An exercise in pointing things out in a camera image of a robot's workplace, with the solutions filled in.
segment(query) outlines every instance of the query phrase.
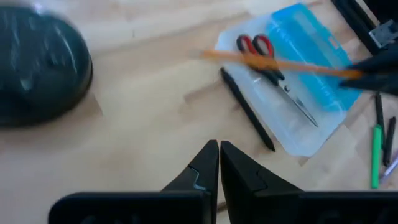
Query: plastic package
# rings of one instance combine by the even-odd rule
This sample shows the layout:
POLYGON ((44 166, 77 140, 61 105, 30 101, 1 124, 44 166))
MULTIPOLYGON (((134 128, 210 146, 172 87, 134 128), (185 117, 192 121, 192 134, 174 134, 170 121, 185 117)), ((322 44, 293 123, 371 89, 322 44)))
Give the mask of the plastic package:
MULTIPOLYGON (((303 4, 222 32, 216 49, 238 52, 236 38, 240 34, 267 35, 279 59, 335 68, 351 63, 338 41, 303 4)), ((294 156, 314 155, 344 120, 346 111, 360 94, 360 91, 339 89, 340 79, 336 77, 283 70, 292 91, 316 119, 316 127, 266 78, 236 63, 224 63, 224 68, 238 84, 258 120, 294 156)))

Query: scissor blade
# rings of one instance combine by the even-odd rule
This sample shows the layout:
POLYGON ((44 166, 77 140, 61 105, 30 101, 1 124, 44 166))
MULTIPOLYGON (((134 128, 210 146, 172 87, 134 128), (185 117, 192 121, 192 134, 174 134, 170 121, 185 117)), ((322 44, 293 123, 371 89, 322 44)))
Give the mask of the scissor blade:
POLYGON ((318 123, 315 120, 315 118, 311 115, 311 113, 308 111, 308 109, 305 107, 305 105, 303 104, 303 102, 295 97, 294 99, 291 98, 294 102, 294 104, 300 109, 300 111, 311 121, 311 123, 313 125, 315 125, 315 127, 318 127, 318 123))
POLYGON ((315 126, 318 127, 318 123, 315 120, 315 118, 311 115, 307 107, 305 107, 304 103, 297 97, 295 96, 290 90, 286 91, 283 86, 280 86, 282 91, 286 93, 289 98, 293 101, 294 105, 296 105, 299 110, 311 121, 311 123, 315 126))

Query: scissors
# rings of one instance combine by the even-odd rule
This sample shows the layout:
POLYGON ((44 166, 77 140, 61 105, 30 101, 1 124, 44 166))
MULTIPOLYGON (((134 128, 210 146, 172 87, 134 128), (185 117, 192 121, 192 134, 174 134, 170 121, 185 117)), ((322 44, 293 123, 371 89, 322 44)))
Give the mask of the scissors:
MULTIPOLYGON (((258 34, 251 40, 250 36, 243 34, 236 39, 236 45, 242 53, 251 53, 256 55, 263 55, 265 57, 275 57, 274 46, 267 36, 258 34)), ((266 77, 275 87, 284 92, 296 105, 299 110, 311 121, 311 123, 318 127, 318 123, 311 115, 307 107, 300 100, 300 98, 291 92, 289 85, 285 82, 285 76, 279 70, 252 70, 266 77)))

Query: dark green round object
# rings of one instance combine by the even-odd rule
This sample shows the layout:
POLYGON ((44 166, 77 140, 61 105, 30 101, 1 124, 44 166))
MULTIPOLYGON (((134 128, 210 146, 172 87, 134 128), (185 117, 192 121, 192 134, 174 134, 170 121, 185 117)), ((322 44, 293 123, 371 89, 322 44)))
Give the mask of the dark green round object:
POLYGON ((90 87, 91 57, 76 29, 29 7, 0 7, 0 126, 28 126, 73 108, 90 87))

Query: red scissors handle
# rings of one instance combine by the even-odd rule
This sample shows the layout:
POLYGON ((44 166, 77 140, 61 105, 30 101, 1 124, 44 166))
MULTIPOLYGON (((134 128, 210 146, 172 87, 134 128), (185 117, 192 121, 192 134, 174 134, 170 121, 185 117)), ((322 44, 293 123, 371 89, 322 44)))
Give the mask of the red scissors handle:
POLYGON ((254 47, 250 36, 246 34, 242 34, 236 39, 236 46, 238 46, 239 51, 242 53, 252 53, 256 55, 259 54, 254 47))
POLYGON ((253 39, 253 47, 255 50, 261 54, 261 55, 269 55, 271 57, 274 57, 274 46, 272 45, 271 41, 266 37, 265 35, 259 34, 254 37, 253 39), (264 47, 262 45, 265 45, 267 48, 267 52, 264 50, 264 47))

